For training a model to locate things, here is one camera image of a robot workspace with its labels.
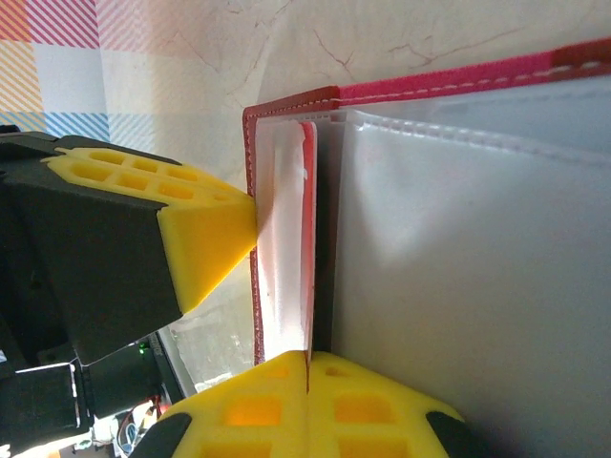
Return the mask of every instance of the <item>wire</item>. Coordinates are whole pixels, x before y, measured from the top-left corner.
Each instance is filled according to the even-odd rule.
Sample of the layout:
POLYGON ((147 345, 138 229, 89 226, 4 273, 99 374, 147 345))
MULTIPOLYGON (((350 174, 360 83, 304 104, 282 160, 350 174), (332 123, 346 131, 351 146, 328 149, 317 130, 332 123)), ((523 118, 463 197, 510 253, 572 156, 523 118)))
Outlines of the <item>wire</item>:
MULTIPOLYGON (((158 415, 159 415, 159 413, 160 413, 159 403, 161 402, 161 396, 156 395, 156 396, 152 396, 150 398, 146 398, 144 400, 144 403, 148 403, 148 402, 152 402, 153 403, 153 405, 156 408, 156 410, 158 412, 158 415)), ((125 448, 123 448, 124 445, 122 445, 120 443, 119 440, 121 438, 121 432, 123 432, 123 429, 128 425, 127 420, 134 414, 134 410, 136 410, 136 408, 138 406, 142 406, 142 404, 144 404, 144 403, 141 403, 141 404, 138 404, 136 406, 133 406, 130 409, 130 411, 127 413, 127 415, 125 415, 125 417, 123 417, 123 420, 121 421, 121 425, 118 427, 118 430, 116 431, 116 443, 118 444, 118 447, 121 449, 121 451, 123 451, 125 453, 131 453, 131 450, 129 450, 129 451, 126 450, 125 448)))
POLYGON ((119 455, 121 455, 121 458, 128 458, 127 453, 125 450, 123 450, 117 438, 113 439, 113 444, 116 444, 116 449, 118 450, 119 455))
POLYGON ((136 427, 136 425, 134 425, 133 423, 130 423, 125 428, 125 437, 127 438, 128 443, 129 443, 131 449, 134 449, 134 443, 136 442, 136 439, 137 439, 137 427, 136 427))

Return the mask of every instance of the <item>black plastic part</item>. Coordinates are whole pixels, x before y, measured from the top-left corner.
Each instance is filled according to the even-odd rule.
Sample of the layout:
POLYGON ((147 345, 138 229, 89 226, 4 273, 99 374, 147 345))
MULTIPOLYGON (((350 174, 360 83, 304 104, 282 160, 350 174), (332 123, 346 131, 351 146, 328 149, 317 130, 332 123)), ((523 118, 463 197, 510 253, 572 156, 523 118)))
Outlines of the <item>black plastic part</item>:
POLYGON ((37 356, 41 364, 71 363, 76 359, 74 348, 69 343, 39 351, 37 356))
POLYGON ((177 413, 151 427, 130 458, 172 458, 182 436, 191 424, 191 416, 177 413))
POLYGON ((172 363, 168 358, 165 348, 161 344, 158 333, 156 332, 151 334, 148 337, 148 342, 150 346, 149 351, 153 353, 155 361, 157 362, 157 367, 161 376, 161 386, 165 390, 164 394, 167 395, 171 404, 182 401, 184 399, 184 393, 180 388, 177 375, 172 367, 172 363))
POLYGON ((0 363, 0 380, 8 379, 9 377, 12 377, 14 374, 15 374, 15 371, 12 368, 11 363, 9 363, 8 361, 4 361, 3 363, 0 363))
POLYGON ((44 265, 1 177, 0 220, 0 315, 10 330, 0 333, 0 348, 11 353, 5 350, 15 370, 47 364, 38 361, 38 353, 65 344, 68 335, 44 265))
POLYGON ((5 125, 5 126, 0 126, 0 135, 2 134, 14 134, 16 132, 19 132, 19 128, 15 125, 5 125))
POLYGON ((181 316, 158 227, 164 204, 66 182, 40 160, 60 147, 178 164, 80 136, 0 135, 0 314, 30 366, 65 343, 91 364, 181 316))
POLYGON ((463 422, 443 412, 427 413, 427 420, 448 458, 492 458, 488 447, 463 422))
POLYGON ((312 325, 312 351, 332 351, 333 295, 335 289, 335 252, 339 208, 339 182, 341 147, 333 143, 318 142, 316 168, 316 258, 314 290, 314 323, 312 325))
POLYGON ((159 394, 161 377, 150 349, 129 345, 86 367, 91 410, 105 418, 159 394))
POLYGON ((77 375, 77 367, 62 365, 0 380, 0 444, 18 454, 87 432, 92 422, 77 375))
POLYGON ((123 153, 128 153, 130 155, 136 155, 140 157, 148 157, 149 159, 160 160, 161 162, 165 162, 167 164, 180 165, 180 162, 177 162, 169 157, 163 156, 155 156, 149 153, 142 153, 141 151, 132 150, 130 148, 123 148, 122 146, 112 145, 110 143, 105 143, 99 140, 93 140, 92 138, 87 138, 86 136, 79 135, 67 135, 59 138, 54 144, 54 148, 66 148, 71 150, 72 148, 110 148, 116 151, 122 151, 123 153))

